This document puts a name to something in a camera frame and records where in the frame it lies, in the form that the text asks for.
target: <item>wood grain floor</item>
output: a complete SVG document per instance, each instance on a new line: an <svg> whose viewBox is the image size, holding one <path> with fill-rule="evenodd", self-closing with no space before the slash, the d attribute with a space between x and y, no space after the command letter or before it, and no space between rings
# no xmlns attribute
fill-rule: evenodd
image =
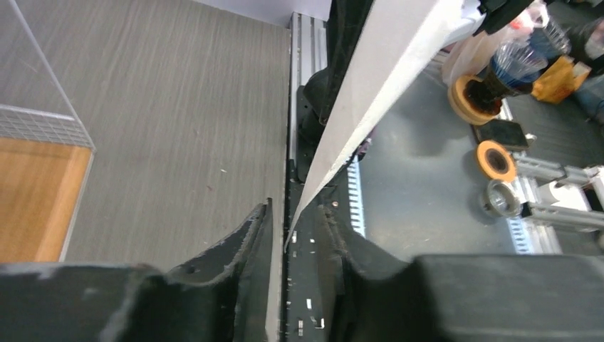
<svg viewBox="0 0 604 342"><path fill-rule="evenodd" d="M18 4L98 149L67 261L168 269L265 197L283 212L285 28L188 0ZM9 61L35 77L33 59ZM27 96L7 104L62 110L51 86L11 77L5 94Z"/></svg>
<svg viewBox="0 0 604 342"><path fill-rule="evenodd" d="M0 138L0 262L58 261L90 149Z"/></svg>

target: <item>gray floor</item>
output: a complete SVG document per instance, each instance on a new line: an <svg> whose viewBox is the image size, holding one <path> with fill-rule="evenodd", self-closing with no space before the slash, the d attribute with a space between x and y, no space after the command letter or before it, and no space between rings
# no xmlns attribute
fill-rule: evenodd
<svg viewBox="0 0 604 342"><path fill-rule="evenodd" d="M479 205L488 179L475 148L431 62L377 125L359 165L367 238L405 261L418 254L514 253L506 222Z"/></svg>
<svg viewBox="0 0 604 342"><path fill-rule="evenodd" d="M18 3L98 149L68 261L168 269L265 197L282 212L285 28L188 0ZM20 87L8 104L66 112L41 64L18 50L0 54L13 63L3 69L23 71L3 81L4 95Z"/></svg>

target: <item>plastic bag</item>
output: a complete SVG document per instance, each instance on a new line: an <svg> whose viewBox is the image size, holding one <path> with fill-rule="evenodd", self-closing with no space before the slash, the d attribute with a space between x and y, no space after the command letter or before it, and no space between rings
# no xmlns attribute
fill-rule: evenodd
<svg viewBox="0 0 604 342"><path fill-rule="evenodd" d="M442 80L450 86L460 76L476 75L489 64L500 44L514 39L526 40L535 28L543 28L549 22L547 7L542 0L535 0L510 24L488 36L481 32L455 44L442 65Z"/></svg>
<svg viewBox="0 0 604 342"><path fill-rule="evenodd" d="M533 83L532 95L539 101L557 105L579 89L589 72L585 64L574 65L571 58L562 56Z"/></svg>
<svg viewBox="0 0 604 342"><path fill-rule="evenodd" d="M566 35L572 45L569 56L590 66L593 75L601 75L604 71L604 18L571 27Z"/></svg>

